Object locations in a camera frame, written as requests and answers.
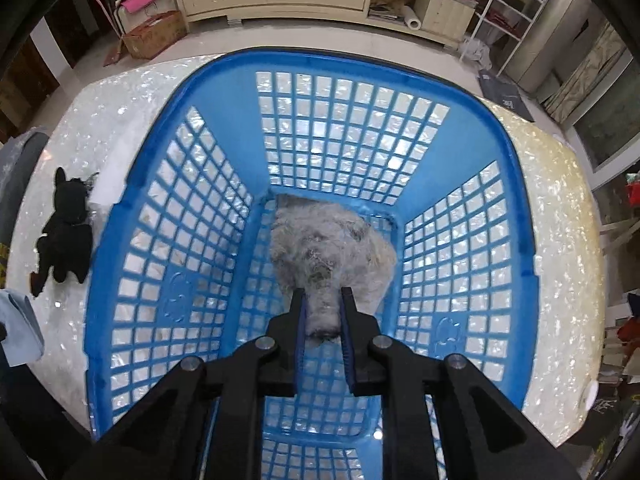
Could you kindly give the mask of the black plush toy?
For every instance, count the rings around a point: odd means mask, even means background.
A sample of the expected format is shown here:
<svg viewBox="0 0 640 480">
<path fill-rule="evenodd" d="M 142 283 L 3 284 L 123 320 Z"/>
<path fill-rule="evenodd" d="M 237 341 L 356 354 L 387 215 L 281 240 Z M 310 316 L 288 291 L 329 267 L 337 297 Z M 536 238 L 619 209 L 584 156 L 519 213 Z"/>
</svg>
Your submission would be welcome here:
<svg viewBox="0 0 640 480">
<path fill-rule="evenodd" d="M 70 273 L 80 284 L 86 280 L 93 248 L 88 198 L 85 181 L 69 179 L 62 167 L 56 168 L 53 212 L 35 244 L 37 270 L 29 275 L 29 289 L 34 298 L 42 293 L 49 275 L 57 283 L 64 283 Z"/>
</svg>

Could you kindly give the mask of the grey fluffy cloth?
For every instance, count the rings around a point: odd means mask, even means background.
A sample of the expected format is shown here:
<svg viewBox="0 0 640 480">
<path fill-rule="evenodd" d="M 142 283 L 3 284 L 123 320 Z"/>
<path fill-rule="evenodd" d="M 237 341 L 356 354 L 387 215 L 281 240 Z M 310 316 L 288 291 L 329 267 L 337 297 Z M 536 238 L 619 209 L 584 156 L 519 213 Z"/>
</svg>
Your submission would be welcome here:
<svg viewBox="0 0 640 480">
<path fill-rule="evenodd" d="M 392 244 L 339 204 L 280 195 L 276 205 L 269 255 L 282 295 L 305 292 L 307 339 L 321 344 L 340 336 L 344 287 L 358 311 L 378 312 L 395 274 Z"/>
</svg>

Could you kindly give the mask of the small white round puck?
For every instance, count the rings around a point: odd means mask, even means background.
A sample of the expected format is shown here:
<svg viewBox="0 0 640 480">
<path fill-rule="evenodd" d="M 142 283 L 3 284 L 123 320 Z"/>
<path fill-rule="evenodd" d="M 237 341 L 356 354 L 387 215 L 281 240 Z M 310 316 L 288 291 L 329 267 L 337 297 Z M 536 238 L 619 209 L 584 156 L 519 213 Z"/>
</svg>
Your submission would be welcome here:
<svg viewBox="0 0 640 480">
<path fill-rule="evenodd" d="M 585 384 L 584 390 L 582 390 L 582 396 L 580 397 L 580 407 L 586 413 L 588 413 L 593 407 L 594 402 L 597 400 L 599 391 L 599 382 L 597 379 L 590 379 Z"/>
</svg>

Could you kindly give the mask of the light blue cloth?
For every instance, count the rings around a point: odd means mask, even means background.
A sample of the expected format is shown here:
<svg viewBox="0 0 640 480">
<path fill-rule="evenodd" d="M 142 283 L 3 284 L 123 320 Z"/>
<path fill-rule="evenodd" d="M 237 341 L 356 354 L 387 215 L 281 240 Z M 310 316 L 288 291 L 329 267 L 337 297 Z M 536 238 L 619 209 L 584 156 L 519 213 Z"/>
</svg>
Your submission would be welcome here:
<svg viewBox="0 0 640 480">
<path fill-rule="evenodd" d="M 44 338 L 26 295 L 2 289 L 1 325 L 6 331 L 1 347 L 10 367 L 33 363 L 42 358 Z"/>
</svg>

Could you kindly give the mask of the blue plastic laundry basket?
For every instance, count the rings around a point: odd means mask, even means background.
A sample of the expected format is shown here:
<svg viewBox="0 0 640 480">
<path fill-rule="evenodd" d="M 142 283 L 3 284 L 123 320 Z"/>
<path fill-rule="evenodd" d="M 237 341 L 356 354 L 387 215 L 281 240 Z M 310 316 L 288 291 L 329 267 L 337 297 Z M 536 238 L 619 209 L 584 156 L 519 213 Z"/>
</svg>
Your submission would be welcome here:
<svg viewBox="0 0 640 480">
<path fill-rule="evenodd" d="M 94 255 L 85 352 L 102 437 L 186 356 L 262 336 L 303 289 L 296 396 L 265 403 L 266 479 L 376 479 L 378 398 L 347 387 L 338 296 L 420 356 L 466 356 L 515 405 L 532 376 L 536 252 L 494 114 L 440 80 L 251 50 L 178 88 Z"/>
</svg>

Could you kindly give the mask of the grey chair with cloth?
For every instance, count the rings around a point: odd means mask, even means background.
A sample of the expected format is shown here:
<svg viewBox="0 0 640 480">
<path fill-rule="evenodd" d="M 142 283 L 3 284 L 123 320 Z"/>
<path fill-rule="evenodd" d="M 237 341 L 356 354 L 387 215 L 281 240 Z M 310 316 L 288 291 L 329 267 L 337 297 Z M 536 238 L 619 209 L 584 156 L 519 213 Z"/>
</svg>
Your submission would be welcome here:
<svg viewBox="0 0 640 480">
<path fill-rule="evenodd" d="M 0 243 L 1 287 L 6 287 L 6 274 L 11 240 L 21 203 L 39 157 L 49 141 L 47 133 L 31 128 L 1 147 Z"/>
</svg>

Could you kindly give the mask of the dark floor mat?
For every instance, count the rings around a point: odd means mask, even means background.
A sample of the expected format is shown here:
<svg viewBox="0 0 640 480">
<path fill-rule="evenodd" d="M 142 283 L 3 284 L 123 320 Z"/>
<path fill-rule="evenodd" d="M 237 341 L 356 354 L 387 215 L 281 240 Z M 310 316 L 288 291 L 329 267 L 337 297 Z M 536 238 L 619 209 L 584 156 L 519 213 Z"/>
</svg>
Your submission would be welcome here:
<svg viewBox="0 0 640 480">
<path fill-rule="evenodd" d="M 534 118 L 522 100 L 518 87 L 512 82 L 503 81 L 489 70 L 479 70 L 477 75 L 480 90 L 485 99 L 510 110 L 526 122 L 534 122 Z"/>
</svg>

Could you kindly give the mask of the patterned beige curtain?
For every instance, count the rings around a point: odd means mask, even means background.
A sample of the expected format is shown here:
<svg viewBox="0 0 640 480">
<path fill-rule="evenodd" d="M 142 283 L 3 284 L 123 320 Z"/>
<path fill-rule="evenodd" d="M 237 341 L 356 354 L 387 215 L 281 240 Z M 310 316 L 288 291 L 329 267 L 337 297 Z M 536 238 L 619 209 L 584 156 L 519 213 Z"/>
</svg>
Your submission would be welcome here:
<svg viewBox="0 0 640 480">
<path fill-rule="evenodd" d="M 555 94 L 544 102 L 547 114 L 559 125 L 602 80 L 626 49 L 624 40 L 610 24 L 602 27 L 599 36 L 582 62 Z"/>
</svg>

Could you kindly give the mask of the cardboard box on floor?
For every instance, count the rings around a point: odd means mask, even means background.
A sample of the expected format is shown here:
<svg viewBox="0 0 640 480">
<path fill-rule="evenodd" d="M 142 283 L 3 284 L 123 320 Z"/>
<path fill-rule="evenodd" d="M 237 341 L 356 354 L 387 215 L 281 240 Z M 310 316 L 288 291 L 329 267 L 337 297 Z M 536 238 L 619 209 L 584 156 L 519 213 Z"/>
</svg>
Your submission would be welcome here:
<svg viewBox="0 0 640 480">
<path fill-rule="evenodd" d="M 137 60 L 152 60 L 186 36 L 186 23 L 179 11 L 151 16 L 122 36 L 128 53 Z"/>
</svg>

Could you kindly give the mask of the white paper roll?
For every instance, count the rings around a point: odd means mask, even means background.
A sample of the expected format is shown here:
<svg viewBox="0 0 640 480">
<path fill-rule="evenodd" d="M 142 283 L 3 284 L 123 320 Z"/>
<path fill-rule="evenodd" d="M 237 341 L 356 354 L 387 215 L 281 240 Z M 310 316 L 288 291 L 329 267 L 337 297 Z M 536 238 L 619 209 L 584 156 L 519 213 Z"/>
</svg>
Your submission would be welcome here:
<svg viewBox="0 0 640 480">
<path fill-rule="evenodd" d="M 410 8 L 410 6 L 401 6 L 400 14 L 402 16 L 402 20 L 405 25 L 410 30 L 420 30 L 422 26 L 422 22 L 420 18 L 414 13 L 414 11 Z"/>
</svg>

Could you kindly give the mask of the silver standing air conditioner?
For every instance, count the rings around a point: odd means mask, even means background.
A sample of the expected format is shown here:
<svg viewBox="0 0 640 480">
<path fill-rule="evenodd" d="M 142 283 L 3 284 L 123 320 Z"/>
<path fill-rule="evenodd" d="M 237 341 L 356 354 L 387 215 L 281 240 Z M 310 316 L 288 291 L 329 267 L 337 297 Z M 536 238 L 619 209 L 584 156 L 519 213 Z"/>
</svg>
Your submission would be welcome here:
<svg viewBox="0 0 640 480">
<path fill-rule="evenodd" d="M 604 14 L 591 0 L 548 0 L 506 73 L 542 102 L 570 78 L 605 24 Z"/>
</svg>

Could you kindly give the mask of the pink stool cushion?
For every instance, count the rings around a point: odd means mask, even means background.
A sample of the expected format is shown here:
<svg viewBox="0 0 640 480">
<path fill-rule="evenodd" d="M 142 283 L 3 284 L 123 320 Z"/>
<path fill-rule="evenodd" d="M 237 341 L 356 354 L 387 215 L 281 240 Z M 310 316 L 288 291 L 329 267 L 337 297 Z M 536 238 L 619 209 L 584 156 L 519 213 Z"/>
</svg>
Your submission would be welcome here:
<svg viewBox="0 0 640 480">
<path fill-rule="evenodd" d="M 155 1 L 156 0 L 122 0 L 120 5 L 123 6 L 128 13 L 134 14 L 145 9 Z"/>
</svg>

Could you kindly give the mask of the white metal shelf rack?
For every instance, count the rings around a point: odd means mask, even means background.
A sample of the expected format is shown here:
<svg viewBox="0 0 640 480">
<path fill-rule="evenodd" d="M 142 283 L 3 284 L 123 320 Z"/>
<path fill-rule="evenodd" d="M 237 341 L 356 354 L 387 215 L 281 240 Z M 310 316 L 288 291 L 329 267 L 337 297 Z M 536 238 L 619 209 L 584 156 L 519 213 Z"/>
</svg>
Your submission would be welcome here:
<svg viewBox="0 0 640 480">
<path fill-rule="evenodd" d="M 475 0 L 476 8 L 459 58 L 478 65 L 490 63 L 498 74 L 524 46 L 548 0 Z"/>
</svg>

